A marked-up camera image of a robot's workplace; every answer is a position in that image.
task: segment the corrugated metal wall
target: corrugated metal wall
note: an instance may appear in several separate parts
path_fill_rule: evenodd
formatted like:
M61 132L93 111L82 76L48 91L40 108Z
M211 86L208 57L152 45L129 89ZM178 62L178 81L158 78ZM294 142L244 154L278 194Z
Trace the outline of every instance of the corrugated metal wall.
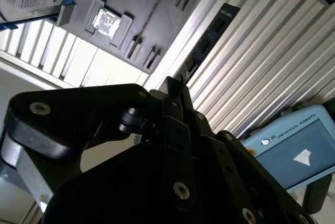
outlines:
M335 5L221 2L241 11L188 83L214 132L240 137L284 108L335 96Z
M241 11L188 83L195 108L215 132L226 129L240 137L289 106L335 96L335 5L317 0L199 0L149 78L46 22L0 33L0 54L60 87L145 83L148 90L159 88L223 3Z
M0 57L59 87L143 85L148 74L47 21L0 32Z

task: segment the metal rod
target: metal rod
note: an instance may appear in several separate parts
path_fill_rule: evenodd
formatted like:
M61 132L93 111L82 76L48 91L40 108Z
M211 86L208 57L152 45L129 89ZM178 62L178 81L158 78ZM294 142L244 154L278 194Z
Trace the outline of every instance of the metal rod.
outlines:
M33 222L35 221L38 212L40 211L40 208L37 206L35 209L35 212L33 212L30 221L28 222L28 224L33 224Z
M11 221L8 221L8 220L3 220L3 219L0 219L0 222L2 222L4 224L16 224L14 222L11 222Z
M24 224L26 222L26 220L28 219L30 213L32 212L32 210L34 209L34 207L36 206L36 202L34 201L31 206L29 207L28 211L26 212L26 214L23 216L23 219L21 220L20 224Z

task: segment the silver washer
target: silver washer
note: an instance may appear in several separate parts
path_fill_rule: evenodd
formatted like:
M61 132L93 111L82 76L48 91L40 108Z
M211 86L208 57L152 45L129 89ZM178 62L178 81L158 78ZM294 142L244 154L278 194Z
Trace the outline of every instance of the silver washer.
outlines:
M189 198L189 190L182 182L176 182L173 185L173 190L180 199L187 200Z
M204 119L205 119L204 115L202 115L201 113L197 113L197 117L198 117L200 120L204 120Z
M146 93L143 92L143 91L139 91L138 94L140 94L142 97L146 97L147 96Z
M304 224L309 224L308 220L302 214L299 215L300 219L303 221Z
M252 211L250 211L247 208L242 209L242 214L243 217L245 218L245 220L249 223L249 224L256 224L256 217L255 215L253 215Z
M51 113L49 105L42 102L35 102L29 105L29 109L32 113L40 116L45 116Z

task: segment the small white component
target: small white component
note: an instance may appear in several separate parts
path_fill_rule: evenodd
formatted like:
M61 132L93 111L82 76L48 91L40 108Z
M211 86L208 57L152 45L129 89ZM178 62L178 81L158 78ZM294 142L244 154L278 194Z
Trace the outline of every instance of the small white component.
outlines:
M112 12L101 8L93 21L93 28L104 36L108 36L111 40L113 39L116 31L120 27L122 18L113 14Z

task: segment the gray panel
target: gray panel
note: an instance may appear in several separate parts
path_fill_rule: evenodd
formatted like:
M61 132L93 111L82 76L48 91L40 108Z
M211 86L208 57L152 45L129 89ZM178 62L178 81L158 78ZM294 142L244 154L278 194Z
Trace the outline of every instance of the gray panel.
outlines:
M192 10L192 4L194 4L194 1L192 0L192 3L190 2L188 5L189 7L187 7L187 10L182 12L176 7L180 0L161 0L142 35L143 43L141 44L139 54L134 59L127 59L125 53L130 50L125 49L125 47L128 48L133 37L141 31L142 26L147 20L148 15L157 0L104 0L106 2L105 7L109 8L116 15L122 16L122 14L126 13L133 18L133 23L129 28L129 32L125 36L124 45L122 46L120 44L114 46L114 44L109 43L108 40L104 41L101 37L92 36L91 33L83 30L83 24L86 24L84 22L85 17L92 0L74 1L77 4L77 7L71 22L63 26L63 28L145 72L153 71L152 68L149 70L143 68L143 64L151 48L156 47L157 49L160 49L161 56L164 56L177 33L181 30L185 19Z

